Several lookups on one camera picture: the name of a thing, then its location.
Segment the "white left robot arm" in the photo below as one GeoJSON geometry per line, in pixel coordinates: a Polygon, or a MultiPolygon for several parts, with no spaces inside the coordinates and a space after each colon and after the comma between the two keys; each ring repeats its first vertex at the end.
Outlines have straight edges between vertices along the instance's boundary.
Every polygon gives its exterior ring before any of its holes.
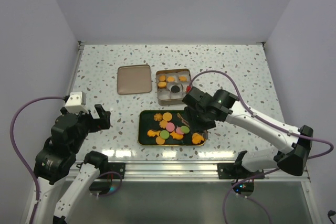
{"type": "Polygon", "coordinates": [[[35,158],[35,188],[26,219],[27,223],[68,223],[71,209],[96,178],[109,172],[108,157],[91,151],[84,159],[80,172],[68,191],[59,197],[70,168],[76,162],[85,138],[90,133],[110,128],[110,115],[102,105],[96,104],[98,118],[91,113],[70,113],[62,108],[51,128],[51,136],[35,158]]]}

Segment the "black sandwich cookie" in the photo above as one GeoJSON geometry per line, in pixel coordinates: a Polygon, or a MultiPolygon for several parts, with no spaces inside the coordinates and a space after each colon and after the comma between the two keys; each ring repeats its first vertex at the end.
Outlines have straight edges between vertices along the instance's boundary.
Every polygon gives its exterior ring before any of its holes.
{"type": "Polygon", "coordinates": [[[179,92],[181,91],[181,88],[180,88],[180,86],[178,86],[178,85],[173,85],[173,86],[171,86],[170,91],[171,91],[172,93],[179,93],[179,92]]]}

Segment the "silver metal tongs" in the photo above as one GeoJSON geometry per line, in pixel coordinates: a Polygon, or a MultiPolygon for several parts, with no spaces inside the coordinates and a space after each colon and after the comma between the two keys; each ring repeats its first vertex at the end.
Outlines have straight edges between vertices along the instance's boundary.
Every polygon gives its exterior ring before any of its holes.
{"type": "MultiPolygon", "coordinates": [[[[190,128],[190,125],[188,123],[188,121],[186,121],[180,113],[177,114],[177,117],[181,120],[182,124],[184,124],[185,126],[190,128]]],[[[204,140],[208,139],[208,131],[204,130],[202,133],[200,132],[200,135],[204,138],[204,140]]]]}

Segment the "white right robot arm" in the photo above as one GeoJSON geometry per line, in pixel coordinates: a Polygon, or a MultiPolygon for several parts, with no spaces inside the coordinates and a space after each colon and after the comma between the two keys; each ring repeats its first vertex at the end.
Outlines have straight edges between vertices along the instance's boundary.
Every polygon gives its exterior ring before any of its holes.
{"type": "Polygon", "coordinates": [[[225,172],[233,178],[254,176],[263,169],[278,168],[290,175],[303,174],[312,143],[313,136],[309,126],[297,128],[283,124],[269,116],[243,106],[242,100],[226,91],[217,90],[214,95],[192,87],[182,102],[186,105],[186,120],[193,132],[204,132],[213,129],[216,122],[226,122],[239,126],[267,141],[271,147],[254,152],[239,152],[234,164],[225,172]]]}

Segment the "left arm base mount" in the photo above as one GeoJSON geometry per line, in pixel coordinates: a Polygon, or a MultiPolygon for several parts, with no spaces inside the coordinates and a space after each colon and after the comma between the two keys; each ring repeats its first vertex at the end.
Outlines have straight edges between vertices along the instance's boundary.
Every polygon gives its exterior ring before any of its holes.
{"type": "MultiPolygon", "coordinates": [[[[122,179],[124,179],[125,171],[125,163],[109,162],[106,166],[106,172],[116,172],[121,175],[122,179]]],[[[118,179],[119,177],[115,174],[108,174],[105,175],[105,178],[112,181],[114,178],[118,179]]]]}

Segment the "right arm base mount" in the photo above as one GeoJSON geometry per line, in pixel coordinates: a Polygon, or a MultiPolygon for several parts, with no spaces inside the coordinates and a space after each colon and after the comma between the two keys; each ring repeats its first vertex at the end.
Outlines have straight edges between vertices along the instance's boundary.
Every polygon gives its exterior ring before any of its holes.
{"type": "Polygon", "coordinates": [[[218,163],[217,173],[219,179],[245,179],[252,176],[258,176],[257,179],[264,179],[263,170],[250,172],[241,166],[235,166],[234,163],[218,163]]]}

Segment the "orange dotted round cookie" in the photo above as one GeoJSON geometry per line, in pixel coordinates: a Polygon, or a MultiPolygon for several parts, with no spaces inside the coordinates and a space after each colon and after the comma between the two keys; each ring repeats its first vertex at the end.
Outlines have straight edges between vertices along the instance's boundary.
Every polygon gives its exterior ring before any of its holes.
{"type": "Polygon", "coordinates": [[[158,88],[165,88],[166,86],[167,86],[167,83],[163,82],[163,81],[159,82],[158,85],[157,85],[158,88]]]}

